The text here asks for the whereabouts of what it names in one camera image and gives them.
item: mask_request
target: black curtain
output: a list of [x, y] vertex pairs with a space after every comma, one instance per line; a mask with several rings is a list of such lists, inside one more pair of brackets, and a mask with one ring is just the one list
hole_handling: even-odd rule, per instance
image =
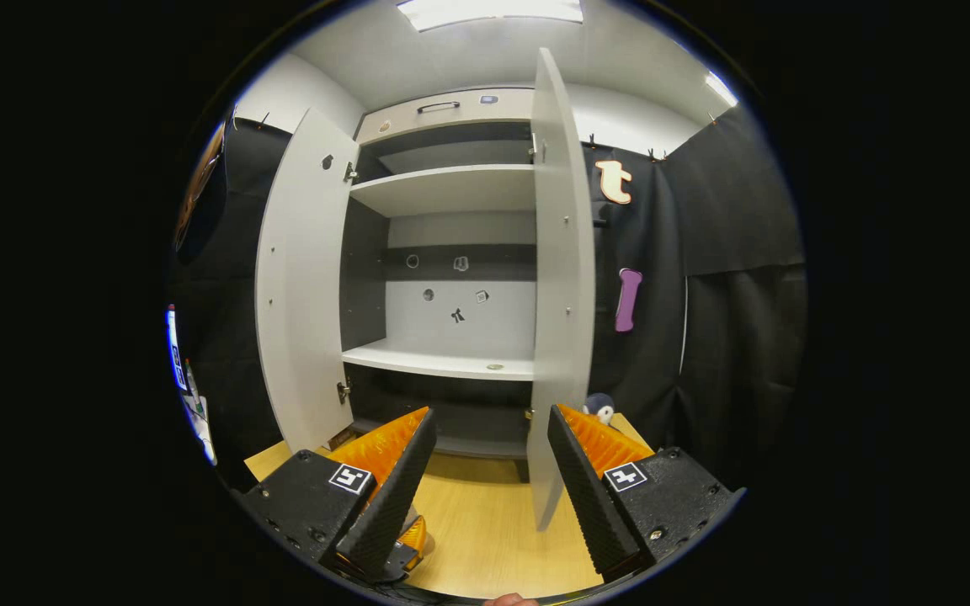
[[224, 137], [226, 179], [205, 187], [169, 291], [179, 345], [211, 411], [216, 470], [246, 491], [257, 481], [243, 461], [282, 439], [261, 372], [253, 282], [264, 207], [291, 136], [237, 119]]
[[[757, 120], [731, 108], [666, 160], [584, 145], [596, 230], [590, 391], [652, 448], [680, 445], [728, 486], [773, 444], [806, 334], [791, 196]], [[594, 162], [619, 160], [632, 202], [608, 202]], [[616, 333], [619, 269], [642, 272], [635, 329]]]

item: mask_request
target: white shelf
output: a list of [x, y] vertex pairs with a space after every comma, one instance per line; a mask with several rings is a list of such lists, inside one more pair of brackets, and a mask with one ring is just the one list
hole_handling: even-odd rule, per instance
[[[445, 356], [390, 343], [387, 338], [343, 352], [343, 361], [365, 367], [396, 369], [416, 375], [453, 376], [456, 379], [534, 380], [534, 353], [524, 358]], [[503, 364], [502, 369], [489, 369]]]
[[534, 165], [478, 164], [418, 170], [359, 183], [350, 188], [350, 197], [385, 217], [534, 210]]

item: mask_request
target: cabinet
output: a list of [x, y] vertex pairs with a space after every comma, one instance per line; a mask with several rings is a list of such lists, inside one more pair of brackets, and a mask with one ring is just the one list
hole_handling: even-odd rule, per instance
[[264, 379], [292, 451], [434, 407], [438, 449], [527, 459], [543, 528], [547, 410], [585, 398], [593, 345], [582, 151], [546, 49], [532, 91], [438, 97], [366, 115], [357, 141], [301, 119], [258, 245]]

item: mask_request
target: drawer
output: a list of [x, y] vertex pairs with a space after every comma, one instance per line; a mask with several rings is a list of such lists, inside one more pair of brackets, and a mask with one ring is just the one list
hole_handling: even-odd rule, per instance
[[[482, 97], [496, 97], [496, 103], [483, 104]], [[421, 97], [366, 114], [355, 141], [364, 146], [395, 135], [453, 124], [529, 122], [532, 103], [532, 88], [479, 88]]]

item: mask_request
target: cabinet handle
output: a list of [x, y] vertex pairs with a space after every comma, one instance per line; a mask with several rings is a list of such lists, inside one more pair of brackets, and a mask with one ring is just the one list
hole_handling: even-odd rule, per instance
[[421, 106], [421, 107], [419, 107], [418, 108], [418, 113], [419, 114], [424, 114], [424, 111], [427, 108], [434, 108], [436, 106], [451, 106], [453, 108], [457, 108], [457, 107], [459, 107], [459, 101], [441, 101], [441, 103], [438, 103], [438, 104], [427, 104], [427, 106]]

